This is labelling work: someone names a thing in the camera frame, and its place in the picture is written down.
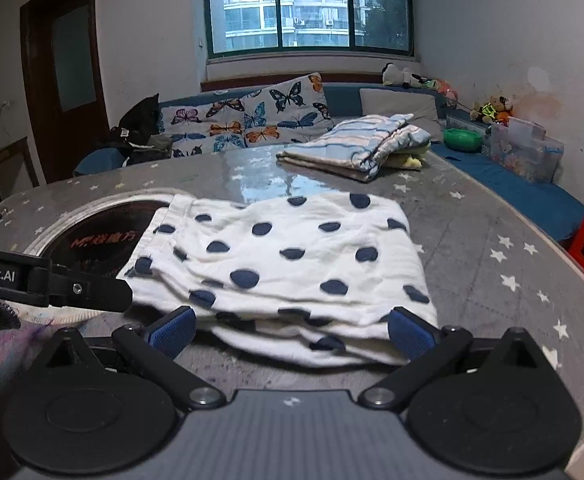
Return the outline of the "blue striped folded blanket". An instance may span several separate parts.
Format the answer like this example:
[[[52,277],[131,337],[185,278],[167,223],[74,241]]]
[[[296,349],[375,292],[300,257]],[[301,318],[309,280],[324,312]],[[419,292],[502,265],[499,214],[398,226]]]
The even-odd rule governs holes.
[[[280,162],[369,182],[383,169],[420,170],[432,136],[412,116],[368,115],[340,122],[323,136],[278,152]]]

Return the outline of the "left butterfly print cushion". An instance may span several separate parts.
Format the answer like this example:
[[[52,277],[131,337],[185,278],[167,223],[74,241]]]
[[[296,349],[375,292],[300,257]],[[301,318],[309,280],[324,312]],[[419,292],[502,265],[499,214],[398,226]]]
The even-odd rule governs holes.
[[[161,109],[158,128],[173,142],[172,158],[243,150],[246,148],[244,113],[241,98],[165,106]]]

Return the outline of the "round induction cooktop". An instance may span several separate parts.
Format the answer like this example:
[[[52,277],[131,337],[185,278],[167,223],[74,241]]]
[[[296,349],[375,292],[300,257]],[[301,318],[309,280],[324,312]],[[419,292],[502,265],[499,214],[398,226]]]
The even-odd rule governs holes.
[[[124,267],[155,212],[178,195],[170,188],[119,193],[67,211],[24,250],[72,270],[114,276]]]

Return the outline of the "butterfly print cushion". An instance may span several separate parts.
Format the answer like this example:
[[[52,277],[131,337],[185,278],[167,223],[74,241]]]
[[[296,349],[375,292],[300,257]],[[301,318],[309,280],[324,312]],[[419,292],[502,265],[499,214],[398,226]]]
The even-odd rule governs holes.
[[[319,73],[256,90],[241,97],[243,138],[248,148],[306,143],[334,126]]]
[[[173,142],[172,158],[243,150],[246,148],[244,113],[241,98],[165,106],[161,109],[158,128]]]

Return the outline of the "green bowl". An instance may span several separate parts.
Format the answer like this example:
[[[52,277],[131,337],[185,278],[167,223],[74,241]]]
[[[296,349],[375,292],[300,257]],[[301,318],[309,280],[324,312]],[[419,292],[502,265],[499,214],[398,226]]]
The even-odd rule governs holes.
[[[481,133],[462,128],[445,129],[443,139],[447,148],[463,153],[479,152],[483,145]]]

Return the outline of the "clear plastic storage box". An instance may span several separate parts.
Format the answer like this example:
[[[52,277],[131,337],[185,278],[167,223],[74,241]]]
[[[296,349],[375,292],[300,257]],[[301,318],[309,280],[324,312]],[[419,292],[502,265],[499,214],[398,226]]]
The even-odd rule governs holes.
[[[534,122],[511,117],[490,127],[490,159],[530,182],[550,183],[564,154],[564,144]]]

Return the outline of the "white navy polka dot garment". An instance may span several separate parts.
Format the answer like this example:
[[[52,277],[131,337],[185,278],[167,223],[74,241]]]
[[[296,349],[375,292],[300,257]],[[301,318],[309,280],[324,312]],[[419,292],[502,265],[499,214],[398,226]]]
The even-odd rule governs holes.
[[[308,367],[403,364],[391,311],[437,320],[406,214],[369,194],[250,205],[179,195],[155,212],[120,277],[139,306],[188,306],[225,344]]]

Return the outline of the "dark wooden door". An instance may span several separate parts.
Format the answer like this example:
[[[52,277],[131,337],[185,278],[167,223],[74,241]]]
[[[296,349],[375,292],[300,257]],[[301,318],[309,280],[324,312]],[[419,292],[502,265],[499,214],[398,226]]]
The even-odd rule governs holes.
[[[69,178],[109,132],[95,0],[30,0],[20,56],[34,145],[48,183]]]

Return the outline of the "blue sofa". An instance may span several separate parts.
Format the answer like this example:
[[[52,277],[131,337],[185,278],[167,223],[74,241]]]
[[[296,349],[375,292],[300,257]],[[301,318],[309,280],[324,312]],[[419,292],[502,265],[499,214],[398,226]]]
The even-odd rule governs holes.
[[[584,220],[584,205],[554,185],[562,145],[510,138],[504,125],[454,126],[432,93],[325,86],[319,74],[252,92],[175,102],[143,99],[86,156],[76,176],[166,158],[278,145],[280,162],[368,183],[385,168],[411,174],[434,152],[535,222],[560,243]]]

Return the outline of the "brown plush toys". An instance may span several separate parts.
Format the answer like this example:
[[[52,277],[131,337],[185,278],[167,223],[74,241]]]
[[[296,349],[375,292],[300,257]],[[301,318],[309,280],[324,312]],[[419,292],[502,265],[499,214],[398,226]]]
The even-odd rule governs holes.
[[[470,119],[485,125],[508,125],[512,116],[513,103],[505,96],[491,96],[485,103],[475,102],[470,109]]]

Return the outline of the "black clothes pile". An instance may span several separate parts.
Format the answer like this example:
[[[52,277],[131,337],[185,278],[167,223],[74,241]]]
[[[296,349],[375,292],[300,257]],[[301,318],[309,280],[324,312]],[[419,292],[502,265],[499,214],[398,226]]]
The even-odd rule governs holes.
[[[171,156],[173,140],[159,128],[161,118],[156,93],[132,106],[118,125],[110,129],[108,145],[121,154],[124,166],[157,162]]]

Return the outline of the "right butterfly print cushion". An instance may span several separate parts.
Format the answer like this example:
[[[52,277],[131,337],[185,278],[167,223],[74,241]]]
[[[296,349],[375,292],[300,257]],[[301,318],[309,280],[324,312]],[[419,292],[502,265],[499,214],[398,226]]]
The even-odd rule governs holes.
[[[334,126],[319,73],[256,90],[241,97],[243,138],[248,148],[306,143]]]

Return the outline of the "window with green frame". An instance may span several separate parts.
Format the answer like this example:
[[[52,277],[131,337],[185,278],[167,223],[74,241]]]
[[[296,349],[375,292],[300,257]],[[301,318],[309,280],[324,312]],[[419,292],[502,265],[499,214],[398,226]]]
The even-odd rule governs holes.
[[[204,0],[211,55],[352,50],[411,55],[411,0]]]

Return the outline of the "black white plush toy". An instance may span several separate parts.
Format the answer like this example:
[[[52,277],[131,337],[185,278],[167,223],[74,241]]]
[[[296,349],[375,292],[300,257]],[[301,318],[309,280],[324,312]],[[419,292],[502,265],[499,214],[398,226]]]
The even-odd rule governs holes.
[[[393,63],[387,63],[382,70],[382,84],[401,88],[422,88],[422,78],[410,68],[399,68]]]

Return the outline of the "pink plush toy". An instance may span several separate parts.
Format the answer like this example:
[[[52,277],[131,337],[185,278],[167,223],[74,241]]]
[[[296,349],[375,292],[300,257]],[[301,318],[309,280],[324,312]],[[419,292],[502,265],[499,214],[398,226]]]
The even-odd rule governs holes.
[[[446,106],[449,108],[456,108],[458,105],[458,92],[444,80],[432,78],[428,79],[424,84],[429,90],[434,90],[446,100]]]

